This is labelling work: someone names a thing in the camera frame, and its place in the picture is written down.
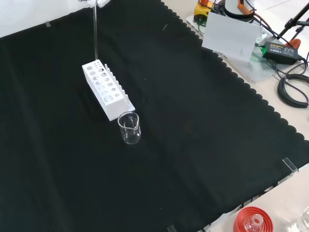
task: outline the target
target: black tablecloth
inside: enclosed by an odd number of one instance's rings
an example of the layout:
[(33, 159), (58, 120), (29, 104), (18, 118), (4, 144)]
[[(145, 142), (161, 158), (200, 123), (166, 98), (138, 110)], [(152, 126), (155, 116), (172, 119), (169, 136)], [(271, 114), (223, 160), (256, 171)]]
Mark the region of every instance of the black tablecloth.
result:
[(283, 158), (309, 162), (303, 136), (160, 1), (98, 10), (99, 58), (140, 116), (136, 145), (81, 68), (92, 10), (51, 25), (0, 39), (3, 231), (196, 232), (285, 177)]

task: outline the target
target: white card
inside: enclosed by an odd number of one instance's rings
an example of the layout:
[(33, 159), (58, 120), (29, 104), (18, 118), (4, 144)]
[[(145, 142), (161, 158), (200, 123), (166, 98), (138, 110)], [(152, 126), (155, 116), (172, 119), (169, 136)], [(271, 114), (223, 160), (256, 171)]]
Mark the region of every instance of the white card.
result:
[(260, 26), (209, 13), (202, 46), (248, 62), (259, 32)]

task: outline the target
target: black wire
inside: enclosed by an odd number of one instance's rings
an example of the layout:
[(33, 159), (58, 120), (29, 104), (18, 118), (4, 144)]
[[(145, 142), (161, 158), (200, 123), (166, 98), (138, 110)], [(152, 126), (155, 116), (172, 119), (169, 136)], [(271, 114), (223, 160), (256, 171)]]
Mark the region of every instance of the black wire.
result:
[[(253, 17), (253, 19), (254, 19), (256, 22), (261, 23), (261, 22), (260, 22), (258, 19), (256, 19), (255, 17)], [(290, 42), (288, 42), (285, 38), (283, 38), (282, 36), (280, 36), (278, 33), (274, 32), (271, 28), (269, 28), (268, 26), (266, 26), (266, 25), (264, 25), (264, 24), (262, 24), (262, 26), (263, 26), (266, 30), (268, 30), (270, 33), (272, 33), (272, 35), (273, 35), (274, 37), (279, 36), (279, 38), (283, 39), (285, 42), (287, 42), (288, 45), (290, 45), (291, 47), (293, 47), (293, 45), (291, 45)]]
[(256, 9), (255, 9), (253, 6), (251, 6), (251, 4), (248, 2), (248, 0), (246, 0), (246, 2), (247, 2), (247, 4), (252, 8), (252, 10), (250, 10), (250, 12), (251, 12), (251, 11), (255, 12)]
[[(286, 103), (289, 106), (295, 107), (295, 108), (309, 108), (309, 99), (307, 97), (307, 95), (301, 91), (300, 89), (296, 88), (295, 86), (292, 86), (290, 83), (288, 83), (288, 80), (299, 80), (299, 81), (304, 81), (307, 82), (309, 84), (309, 77), (303, 75), (308, 67), (308, 57), (309, 57), (309, 52), (307, 54), (307, 58), (304, 59), (302, 58), (301, 60), (304, 63), (298, 64), (295, 67), (291, 68), (287, 73), (282, 72), (281, 70), (279, 70), (277, 68), (277, 64), (272, 64), (269, 60), (267, 60), (269, 62), (269, 64), (272, 66), (272, 68), (275, 70), (275, 72), (277, 73), (277, 75), (280, 77), (280, 81), (278, 84), (278, 88), (277, 88), (277, 93), (279, 98)], [(302, 73), (300, 74), (290, 74), (295, 68), (304, 65), (304, 70)], [(293, 98), (291, 98), (291, 96), (287, 93), (286, 89), (285, 89), (285, 85), (288, 85), (292, 88), (294, 88), (295, 90), (297, 90), (298, 92), (300, 92), (306, 99), (307, 102), (300, 102), (300, 101), (296, 101)]]

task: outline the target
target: coiled black cable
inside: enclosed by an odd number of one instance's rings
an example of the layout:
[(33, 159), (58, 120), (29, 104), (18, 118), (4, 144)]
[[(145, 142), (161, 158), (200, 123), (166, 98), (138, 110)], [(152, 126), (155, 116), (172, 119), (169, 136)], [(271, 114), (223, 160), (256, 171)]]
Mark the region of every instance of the coiled black cable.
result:
[[(278, 76), (281, 78), (278, 84), (278, 88), (277, 88), (277, 92), (278, 92), (278, 96), (279, 98), (287, 105), (291, 106), (291, 107), (295, 107), (295, 108), (309, 108), (309, 99), (307, 97), (307, 95), (301, 91), (300, 89), (292, 86), (291, 84), (288, 83), (289, 80), (299, 80), (299, 81), (303, 81), (303, 82), (307, 82), (309, 84), (309, 77), (303, 75), (306, 72), (307, 66), (308, 66), (308, 56), (307, 59), (301, 59), (302, 61), (304, 61), (304, 63), (298, 64), (296, 65), (294, 68), (292, 68), (290, 71), (288, 71), (287, 73), (282, 72), (281, 70), (277, 69), (276, 65), (271, 64), (270, 65), (273, 67), (273, 69), (277, 72)], [(297, 68), (298, 66), (304, 64), (305, 68), (304, 71), (301, 74), (289, 74), (292, 70), (294, 70), (295, 68)], [(281, 77), (279, 72), (285, 74), (284, 77)], [(297, 91), (299, 91), (305, 98), (307, 102), (300, 102), (297, 100), (294, 100), (286, 91), (285, 89), (285, 85), (289, 85), (290, 87), (296, 89)]]
[(287, 93), (285, 84), (287, 84), (288, 80), (299, 80), (309, 84), (309, 77), (302, 74), (288, 74), (279, 81), (277, 88), (278, 96), (285, 104), (295, 108), (309, 108), (309, 99), (304, 93), (303, 95), (305, 96), (307, 102), (296, 101)]

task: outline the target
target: yellow device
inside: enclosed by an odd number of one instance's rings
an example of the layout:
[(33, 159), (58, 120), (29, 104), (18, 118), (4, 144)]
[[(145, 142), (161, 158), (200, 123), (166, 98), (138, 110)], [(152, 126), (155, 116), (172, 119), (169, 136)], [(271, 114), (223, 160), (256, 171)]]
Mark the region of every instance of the yellow device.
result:
[(212, 7), (213, 2), (210, 2), (208, 0), (199, 0), (194, 9), (194, 22), (206, 22), (208, 13), (211, 11)]

